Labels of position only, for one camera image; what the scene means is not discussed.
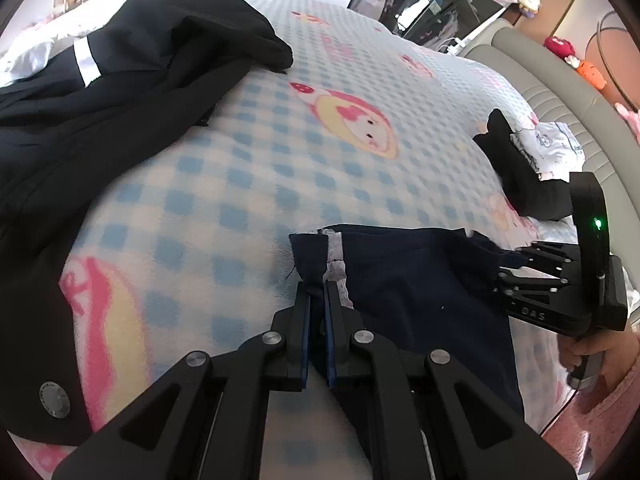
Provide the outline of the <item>person right hand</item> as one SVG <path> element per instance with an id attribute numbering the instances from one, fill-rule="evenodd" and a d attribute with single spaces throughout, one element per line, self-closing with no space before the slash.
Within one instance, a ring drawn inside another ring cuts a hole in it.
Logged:
<path id="1" fill-rule="evenodd" d="M 613 392 L 638 359 L 639 336 L 630 325 L 623 332 L 601 330 L 582 339 L 559 335 L 558 348 L 560 363 L 570 372 L 586 356 L 602 353 L 600 376 L 606 390 Z"/>

